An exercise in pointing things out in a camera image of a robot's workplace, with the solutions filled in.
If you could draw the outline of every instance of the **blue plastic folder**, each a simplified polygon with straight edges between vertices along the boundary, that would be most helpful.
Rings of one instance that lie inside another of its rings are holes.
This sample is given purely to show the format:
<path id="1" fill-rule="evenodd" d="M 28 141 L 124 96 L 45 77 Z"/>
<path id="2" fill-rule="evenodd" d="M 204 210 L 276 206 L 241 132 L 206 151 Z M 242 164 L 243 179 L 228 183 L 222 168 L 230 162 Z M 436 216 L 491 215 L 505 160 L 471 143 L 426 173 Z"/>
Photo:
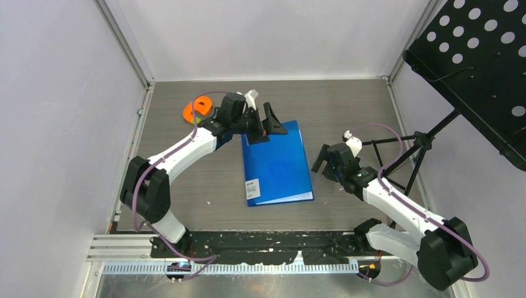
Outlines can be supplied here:
<path id="1" fill-rule="evenodd" d="M 249 207 L 314 200 L 298 122 L 283 126 L 288 134 L 270 135 L 270 142 L 248 145 L 241 137 Z"/>

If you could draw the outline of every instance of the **black mounting plate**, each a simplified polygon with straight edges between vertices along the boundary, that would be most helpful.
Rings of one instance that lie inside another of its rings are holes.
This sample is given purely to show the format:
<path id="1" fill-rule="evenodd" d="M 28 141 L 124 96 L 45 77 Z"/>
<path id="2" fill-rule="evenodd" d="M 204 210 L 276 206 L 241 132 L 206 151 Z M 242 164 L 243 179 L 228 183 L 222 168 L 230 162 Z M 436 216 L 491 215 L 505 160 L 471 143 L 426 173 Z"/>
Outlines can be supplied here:
<path id="1" fill-rule="evenodd" d="M 404 60 L 526 171 L 526 1 L 515 2 L 449 0 Z"/>
<path id="2" fill-rule="evenodd" d="M 186 255 L 217 254 L 216 264 L 290 264 L 302 251 L 304 264 L 344 264 L 348 256 L 376 256 L 346 231 L 191 231 Z M 152 238 L 152 258 L 173 258 L 162 240 Z"/>

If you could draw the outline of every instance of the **perforated metal sheet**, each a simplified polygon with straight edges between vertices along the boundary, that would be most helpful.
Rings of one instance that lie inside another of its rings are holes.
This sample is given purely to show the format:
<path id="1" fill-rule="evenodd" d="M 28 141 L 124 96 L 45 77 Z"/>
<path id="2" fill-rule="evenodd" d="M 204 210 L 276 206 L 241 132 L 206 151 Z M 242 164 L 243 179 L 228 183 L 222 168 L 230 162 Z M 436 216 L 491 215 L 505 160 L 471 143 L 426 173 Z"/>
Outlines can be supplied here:
<path id="1" fill-rule="evenodd" d="M 525 0 L 449 0 L 404 59 L 526 171 Z"/>
<path id="2" fill-rule="evenodd" d="M 111 275 L 152 275 L 167 274 L 167 267 L 171 262 L 152 261 L 152 262 L 107 262 L 104 265 L 102 274 Z M 200 270 L 204 265 L 192 263 L 192 270 L 181 272 L 192 274 Z M 295 261 L 288 265 L 223 265 L 213 264 L 203 270 L 201 275 L 232 275 L 232 274 L 336 274 L 336 273 L 358 273 L 358 261 L 349 260 L 349 264 L 325 264 L 325 265 L 304 265 L 302 261 Z"/>

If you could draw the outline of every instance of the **floor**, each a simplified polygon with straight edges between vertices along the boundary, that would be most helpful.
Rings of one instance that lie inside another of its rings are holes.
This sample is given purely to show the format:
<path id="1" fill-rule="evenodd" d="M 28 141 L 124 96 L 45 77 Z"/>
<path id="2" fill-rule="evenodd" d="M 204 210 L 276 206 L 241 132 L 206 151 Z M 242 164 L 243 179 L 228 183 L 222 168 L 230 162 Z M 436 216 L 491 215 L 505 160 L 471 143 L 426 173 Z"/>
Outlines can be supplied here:
<path id="1" fill-rule="evenodd" d="M 258 106 L 269 101 L 282 122 L 296 119 L 303 134 L 309 166 L 324 143 L 341 141 L 342 134 L 363 124 L 382 123 L 399 132 L 388 88 L 382 80 L 215 81 L 157 83 L 146 118 L 138 155 L 157 154 L 192 130 L 182 119 L 183 108 L 198 94 L 211 90 L 259 92 Z M 219 106 L 222 96 L 211 96 Z M 372 128 L 358 133 L 362 140 L 392 137 Z M 397 154 L 397 144 L 379 145 L 384 162 Z M 362 166 L 380 166 L 371 146 L 360 153 Z M 405 164 L 390 177 L 405 184 L 411 173 Z M 315 200 L 248 208 L 239 136 L 184 171 L 172 184 L 171 209 L 190 230 L 352 230 L 369 218 L 387 221 L 385 214 L 341 191 L 339 184 L 311 173 Z M 410 197 L 422 204 L 415 185 Z M 124 207 L 119 230 L 132 228 Z"/>

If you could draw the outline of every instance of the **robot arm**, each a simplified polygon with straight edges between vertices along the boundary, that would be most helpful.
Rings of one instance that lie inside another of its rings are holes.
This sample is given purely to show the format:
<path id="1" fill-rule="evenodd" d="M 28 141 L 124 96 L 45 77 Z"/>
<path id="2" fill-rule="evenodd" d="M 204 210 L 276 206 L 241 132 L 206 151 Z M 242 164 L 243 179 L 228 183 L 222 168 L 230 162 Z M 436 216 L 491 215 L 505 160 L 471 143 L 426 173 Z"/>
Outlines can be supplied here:
<path id="1" fill-rule="evenodd" d="M 254 144 L 268 142 L 270 134 L 287 133 L 286 128 L 275 117 L 268 102 L 264 104 L 267 118 L 260 121 L 254 102 L 256 97 L 255 90 L 244 96 L 240 93 L 228 93 L 214 114 L 199 123 L 194 138 L 191 133 L 172 147 L 147 160 L 136 156 L 130 161 L 120 200 L 131 208 L 133 191 L 140 176 L 153 163 L 162 160 L 148 173 L 145 182 L 140 187 L 137 197 L 137 213 L 168 241 L 175 243 L 176 248 L 184 250 L 186 243 L 181 240 L 187 233 L 186 227 L 170 211 L 170 184 L 178 175 L 201 157 L 216 151 L 230 141 L 234 134 L 246 134 L 248 142 Z M 175 154 L 169 155 L 189 139 L 192 141 Z"/>
<path id="2" fill-rule="evenodd" d="M 377 219 L 370 219 L 355 228 L 357 243 L 365 250 L 385 251 L 411 263 L 430 285 L 439 290 L 445 290 L 477 267 L 478 260 L 472 251 L 429 222 L 429 219 L 434 219 L 443 223 L 471 244 L 468 229 L 461 220 L 456 217 L 445 220 L 410 200 L 387 179 L 382 178 L 380 183 L 377 171 L 359 165 L 360 158 L 356 156 L 362 148 L 361 141 L 348 133 L 344 135 L 344 141 L 333 146 L 323 145 L 312 171 L 318 172 L 321 163 L 327 161 L 323 170 L 326 178 L 338 182 L 346 192 L 380 209 L 406 230 L 400 232 Z M 392 193 L 425 217 L 407 208 Z"/>

